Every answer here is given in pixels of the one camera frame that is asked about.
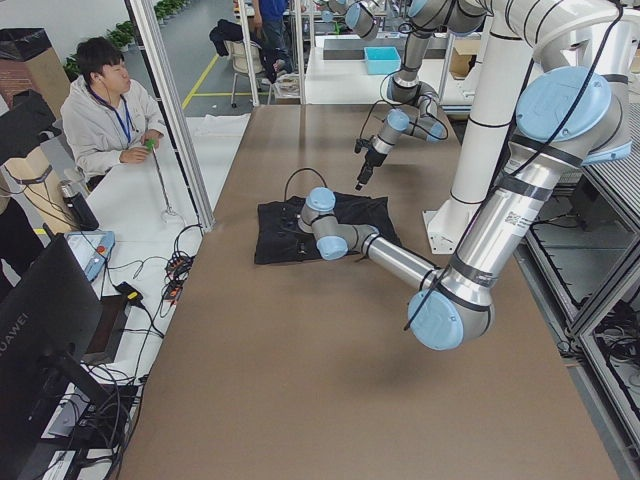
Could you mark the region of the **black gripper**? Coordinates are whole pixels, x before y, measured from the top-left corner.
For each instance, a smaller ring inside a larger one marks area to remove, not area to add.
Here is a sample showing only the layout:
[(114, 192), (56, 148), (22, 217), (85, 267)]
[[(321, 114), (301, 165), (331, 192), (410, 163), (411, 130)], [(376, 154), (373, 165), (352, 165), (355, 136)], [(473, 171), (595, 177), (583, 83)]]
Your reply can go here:
[(355, 142), (354, 152), (359, 154), (362, 149), (366, 150), (364, 163), (357, 177), (355, 185), (356, 191), (361, 191), (368, 183), (374, 173), (374, 169), (380, 167), (386, 159), (386, 153), (377, 138), (370, 140), (359, 138)]
[(299, 227), (299, 212), (293, 205), (285, 204), (281, 208), (279, 235), (285, 238), (296, 250), (305, 249), (305, 232)]

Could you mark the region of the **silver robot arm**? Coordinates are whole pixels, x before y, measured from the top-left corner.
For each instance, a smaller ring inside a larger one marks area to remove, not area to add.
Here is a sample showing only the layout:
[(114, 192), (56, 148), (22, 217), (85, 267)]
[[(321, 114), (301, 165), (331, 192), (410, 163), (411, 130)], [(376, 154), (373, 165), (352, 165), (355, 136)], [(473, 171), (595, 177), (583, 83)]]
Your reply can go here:
[(458, 35), (492, 18), (449, 199), (429, 221), (444, 268), (394, 245), (369, 225), (334, 213), (335, 195), (313, 189), (298, 217), (326, 260), (357, 251), (416, 287), (407, 328), (427, 347), (453, 349), (491, 326), (491, 288), (561, 176), (629, 156), (628, 75), (639, 40), (639, 12), (616, 1), (415, 1), (394, 102), (366, 142), (365, 184), (402, 135), (432, 128), (434, 90), (418, 78), (430, 37)]
[(439, 96), (429, 84), (419, 80), (419, 70), (429, 46), (429, 39), (440, 27), (458, 36), (478, 29), (487, 11), (467, 1), (414, 1), (408, 11), (408, 35), (400, 68), (388, 82), (386, 98), (393, 103), (379, 131), (370, 138), (356, 140), (355, 152), (366, 150), (364, 163), (356, 180), (361, 190), (380, 167), (401, 136), (426, 142), (448, 138), (448, 129), (436, 117)]

